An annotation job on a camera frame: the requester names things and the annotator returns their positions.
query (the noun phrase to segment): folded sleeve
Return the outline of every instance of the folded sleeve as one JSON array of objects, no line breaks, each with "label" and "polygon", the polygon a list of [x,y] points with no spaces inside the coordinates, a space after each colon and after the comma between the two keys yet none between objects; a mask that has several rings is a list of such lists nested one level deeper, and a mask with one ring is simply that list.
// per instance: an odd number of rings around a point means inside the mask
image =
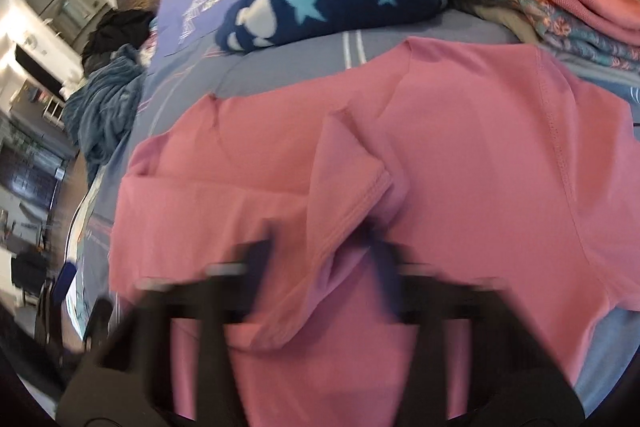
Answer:
[{"label": "folded sleeve", "polygon": [[584,254],[613,306],[640,311],[640,142],[628,103],[540,54],[541,94]]}]

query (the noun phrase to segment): mattress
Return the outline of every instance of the mattress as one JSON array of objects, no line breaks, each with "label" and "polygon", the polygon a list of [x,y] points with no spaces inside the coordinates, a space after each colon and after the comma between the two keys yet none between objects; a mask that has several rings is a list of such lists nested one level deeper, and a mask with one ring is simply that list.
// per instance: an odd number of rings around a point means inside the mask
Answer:
[{"label": "mattress", "polygon": [[[95,300],[108,293],[108,250],[118,187],[128,159],[142,140],[168,130],[196,100],[214,92],[226,98],[244,96],[287,86],[306,79],[357,67],[380,55],[407,36],[425,36],[461,42],[516,43],[516,37],[502,26],[448,10],[434,20],[409,26],[343,32],[294,42],[248,55],[223,54],[214,43],[214,31],[224,13],[237,0],[162,0],[158,10],[156,52],[149,65],[142,102],[128,140],[116,150],[104,171],[101,186],[88,199],[75,240],[78,277],[75,313],[82,333]],[[122,303],[116,299],[116,317]],[[614,326],[624,322],[627,342],[617,344]],[[640,315],[616,311],[602,327],[592,346],[594,355],[585,365],[595,368],[584,377],[584,403],[599,403],[613,387],[630,360],[629,353],[640,344]],[[614,370],[611,359],[618,355]],[[592,385],[593,379],[603,385]]]}]

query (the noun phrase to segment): shirt seam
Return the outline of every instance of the shirt seam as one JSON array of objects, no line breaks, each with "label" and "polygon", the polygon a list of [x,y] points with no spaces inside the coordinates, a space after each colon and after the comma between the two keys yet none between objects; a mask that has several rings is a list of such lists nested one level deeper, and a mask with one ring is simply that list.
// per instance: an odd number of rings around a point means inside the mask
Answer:
[{"label": "shirt seam", "polygon": [[553,144],[554,156],[556,158],[556,165],[558,166],[560,177],[562,179],[562,189],[564,190],[564,197],[566,199],[566,204],[569,209],[569,214],[571,215],[571,220],[574,224],[575,234],[577,235],[578,243],[580,244],[580,250],[582,251],[582,255],[585,261],[587,261],[587,264],[589,265],[589,268],[593,272],[594,276],[596,276],[596,278],[600,281],[600,283],[604,287],[607,295],[607,301],[609,303],[609,308],[611,309],[613,308],[613,304],[612,304],[611,294],[609,292],[609,285],[607,285],[607,283],[603,280],[598,270],[596,270],[596,268],[593,266],[590,256],[587,254],[587,251],[584,245],[584,240],[582,238],[582,233],[580,232],[580,225],[578,224],[578,219],[575,214],[574,205],[572,203],[572,198],[575,195],[571,188],[568,168],[566,166],[562,145],[558,138],[558,126],[554,121],[554,112],[550,107],[548,92],[546,89],[546,80],[543,77],[543,75],[541,75],[541,70],[544,68],[543,62],[544,62],[544,58],[542,57],[542,53],[540,52],[540,49],[536,48],[536,77],[538,80],[538,89],[540,90],[540,101],[542,103],[543,111],[546,117],[546,124],[548,126],[551,142]]}]

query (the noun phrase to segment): white stripe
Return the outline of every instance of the white stripe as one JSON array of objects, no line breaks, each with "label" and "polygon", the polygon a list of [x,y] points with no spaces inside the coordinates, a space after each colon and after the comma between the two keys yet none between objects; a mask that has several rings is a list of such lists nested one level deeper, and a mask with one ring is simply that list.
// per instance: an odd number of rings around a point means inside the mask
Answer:
[{"label": "white stripe", "polygon": [[344,52],[344,69],[351,69],[351,50],[349,48],[349,32],[342,32],[342,51]]},{"label": "white stripe", "polygon": [[360,64],[366,64],[367,56],[364,54],[364,44],[362,42],[362,32],[360,30],[356,31],[356,47],[358,49],[358,59],[360,60]]}]

